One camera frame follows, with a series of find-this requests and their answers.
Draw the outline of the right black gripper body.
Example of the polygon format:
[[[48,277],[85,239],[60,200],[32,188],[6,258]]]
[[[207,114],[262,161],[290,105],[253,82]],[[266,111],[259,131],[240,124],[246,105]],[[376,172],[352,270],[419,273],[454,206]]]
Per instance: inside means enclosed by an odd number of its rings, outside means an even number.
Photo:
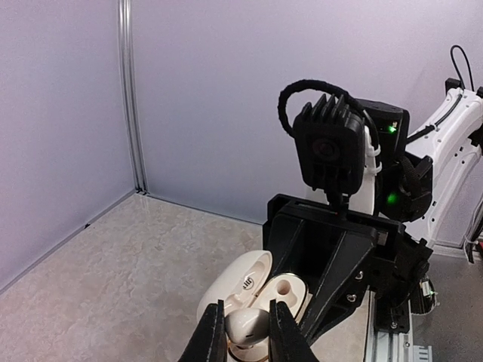
[[[267,220],[276,216],[292,216],[304,221],[303,245],[299,269],[296,273],[314,294],[341,233],[361,227],[377,230],[377,246],[364,271],[355,276],[352,292],[340,299],[336,310],[352,313],[357,302],[349,295],[359,296],[365,290],[376,293],[378,299],[391,306],[401,305],[429,268],[430,249],[425,241],[414,241],[400,222],[333,208],[314,201],[278,194],[267,204]]]

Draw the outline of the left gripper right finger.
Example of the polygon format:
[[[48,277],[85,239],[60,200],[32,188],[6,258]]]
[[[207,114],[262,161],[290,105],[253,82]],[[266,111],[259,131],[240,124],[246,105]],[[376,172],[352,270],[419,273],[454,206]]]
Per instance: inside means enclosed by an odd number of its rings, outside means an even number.
[[[269,361],[317,361],[285,302],[269,304]]]

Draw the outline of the white earbud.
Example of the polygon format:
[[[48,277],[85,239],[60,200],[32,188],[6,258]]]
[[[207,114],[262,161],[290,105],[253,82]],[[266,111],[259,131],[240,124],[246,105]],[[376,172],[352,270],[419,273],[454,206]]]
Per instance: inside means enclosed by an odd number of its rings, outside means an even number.
[[[262,342],[269,335],[269,312],[260,308],[241,308],[225,317],[225,329],[229,341],[248,347]]]

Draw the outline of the white earbud charging case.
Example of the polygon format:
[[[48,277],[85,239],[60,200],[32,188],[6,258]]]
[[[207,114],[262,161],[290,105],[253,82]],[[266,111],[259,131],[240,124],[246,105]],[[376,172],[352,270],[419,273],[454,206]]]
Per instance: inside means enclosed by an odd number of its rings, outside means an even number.
[[[241,308],[260,308],[269,312],[271,300],[285,302],[296,322],[300,321],[311,295],[299,276],[291,272],[271,277],[272,254],[254,250],[240,255],[212,283],[198,304],[196,320],[205,308],[219,299],[224,303],[225,317]],[[262,342],[248,347],[232,344],[227,337],[228,361],[266,361],[269,335]]]

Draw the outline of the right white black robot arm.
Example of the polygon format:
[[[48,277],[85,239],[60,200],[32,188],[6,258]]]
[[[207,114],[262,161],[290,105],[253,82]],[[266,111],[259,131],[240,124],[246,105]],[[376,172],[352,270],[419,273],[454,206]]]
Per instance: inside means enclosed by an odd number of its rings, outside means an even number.
[[[409,308],[435,299],[424,290],[432,245],[482,158],[482,92],[448,79],[444,102],[414,133],[407,110],[323,81],[288,85],[277,109],[303,181],[325,196],[276,195],[263,224],[272,275],[298,275],[311,295],[301,334],[314,343],[366,291],[376,299],[377,330],[408,331]]]

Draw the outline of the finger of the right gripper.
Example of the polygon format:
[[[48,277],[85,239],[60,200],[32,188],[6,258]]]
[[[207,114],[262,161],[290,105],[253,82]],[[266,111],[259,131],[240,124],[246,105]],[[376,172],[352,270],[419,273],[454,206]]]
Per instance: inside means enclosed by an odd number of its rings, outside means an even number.
[[[304,226],[302,219],[292,216],[276,216],[263,224],[263,249],[272,254],[271,275],[298,271]]]
[[[341,233],[299,324],[309,345],[335,325],[332,321],[325,323],[324,319],[340,299],[346,300],[346,294],[352,292],[355,276],[367,268],[376,246],[377,230],[372,227]]]

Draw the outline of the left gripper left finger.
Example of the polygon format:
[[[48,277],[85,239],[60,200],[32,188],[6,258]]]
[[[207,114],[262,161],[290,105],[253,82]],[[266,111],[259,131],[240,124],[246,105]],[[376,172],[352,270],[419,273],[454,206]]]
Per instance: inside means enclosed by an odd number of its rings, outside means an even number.
[[[180,362],[227,361],[224,303],[219,299],[205,308]]]

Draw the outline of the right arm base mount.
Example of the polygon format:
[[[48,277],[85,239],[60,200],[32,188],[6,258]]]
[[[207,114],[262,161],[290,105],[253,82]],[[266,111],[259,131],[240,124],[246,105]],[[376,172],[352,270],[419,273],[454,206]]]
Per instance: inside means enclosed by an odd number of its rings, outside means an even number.
[[[382,299],[375,300],[374,331],[384,333],[408,333],[412,315],[426,315],[438,305],[433,282],[425,275],[399,306],[391,306]]]

